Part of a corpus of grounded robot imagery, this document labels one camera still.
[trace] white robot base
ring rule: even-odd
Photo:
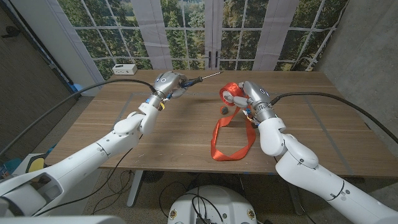
[[[203,201],[199,197],[193,199],[196,195],[203,197]],[[195,188],[179,197],[170,209],[167,223],[203,223],[196,214],[195,209],[198,212],[200,210],[201,217],[207,223],[257,223],[254,209],[244,197],[231,189],[217,185],[207,185]]]

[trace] white box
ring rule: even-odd
[[[112,68],[115,75],[133,75],[137,71],[136,64],[116,64]]]

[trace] window pane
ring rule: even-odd
[[[325,29],[333,27],[346,3],[347,0],[326,1],[321,13],[319,14],[315,28]]]
[[[239,58],[254,59],[256,57],[260,35],[261,31],[243,31]]]
[[[105,1],[85,0],[85,3],[97,26],[116,25]]]
[[[100,29],[99,31],[113,56],[129,56],[117,29]]]
[[[321,51],[319,52],[318,56],[317,56],[317,61],[319,61],[326,49],[326,46],[329,44],[329,41],[331,39],[332,35],[329,37],[329,39],[326,41],[326,44],[322,47]]]
[[[187,30],[188,53],[190,58],[205,56],[205,31]]]
[[[300,0],[290,27],[311,28],[321,0]]]
[[[290,62],[277,62],[275,66],[275,71],[290,71],[294,63]]]
[[[235,61],[220,61],[220,70],[235,70]]]
[[[151,70],[152,64],[149,59],[134,59],[138,69]]]
[[[189,67],[191,70],[204,70],[205,69],[205,61],[202,60],[190,60]]]
[[[303,51],[302,57],[314,58],[316,52],[320,48],[323,40],[325,40],[328,33],[328,30],[323,32],[312,32],[310,40],[308,41],[308,44]]]
[[[246,8],[245,28],[261,28],[267,12],[268,0],[249,0]]]
[[[238,54],[239,36],[241,31],[223,31],[221,41],[221,57],[236,59]]]
[[[116,63],[132,64],[132,60],[129,58],[117,58]]]
[[[244,11],[243,0],[224,0],[223,27],[241,28]]]
[[[180,0],[160,0],[166,27],[183,27]]]
[[[280,53],[279,60],[296,60],[303,48],[305,39],[309,35],[307,31],[289,30],[287,31],[284,46]]]
[[[237,70],[252,70],[254,62],[238,62]]]
[[[58,0],[58,3],[67,15],[72,26],[93,26],[80,0]]]
[[[310,65],[310,61],[307,59],[302,59],[299,61],[294,68],[292,68],[292,71],[305,71],[307,67]]]
[[[108,2],[119,26],[138,26],[130,0],[108,0]]]
[[[188,69],[186,60],[172,60],[173,69]]]
[[[172,58],[186,58],[184,30],[166,30],[166,36]]]
[[[76,30],[76,32],[92,58],[110,56],[97,30]]]
[[[148,57],[140,30],[122,29],[121,31],[132,57]]]
[[[205,27],[205,3],[203,0],[183,0],[185,27]]]
[[[96,60],[94,62],[105,81],[111,78],[113,75],[112,68],[114,67],[112,59]]]

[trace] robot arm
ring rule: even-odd
[[[141,113],[129,114],[109,134],[53,166],[1,182],[0,199],[9,204],[6,216],[32,216],[58,205],[66,192],[109,158],[136,147],[139,133],[154,130],[162,105],[187,90],[180,87],[186,79],[180,73],[160,74],[154,84],[157,91],[140,105]]]
[[[353,223],[398,223],[398,212],[321,166],[317,155],[291,134],[282,134],[286,126],[261,86],[246,81],[239,87],[248,96],[245,102],[243,97],[223,96],[238,106],[252,106],[259,123],[261,149],[269,156],[282,156],[275,168],[283,179],[320,196]]]

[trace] door handle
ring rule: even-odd
[[[7,32],[8,34],[2,35],[2,36],[1,36],[2,38],[16,37],[16,36],[18,36],[19,33],[21,33],[21,32],[19,31],[19,29],[15,28],[15,27],[13,27],[13,26],[7,26],[7,27],[6,27],[6,32]]]
[[[220,58],[220,59],[224,59],[224,57],[219,57],[219,56],[218,56],[218,51],[216,51],[216,67],[217,67],[217,64],[218,64],[217,62],[218,62],[218,59],[219,59],[219,58]]]
[[[211,68],[211,51],[209,51],[209,57],[204,57],[204,58],[208,58],[209,59],[209,68]]]

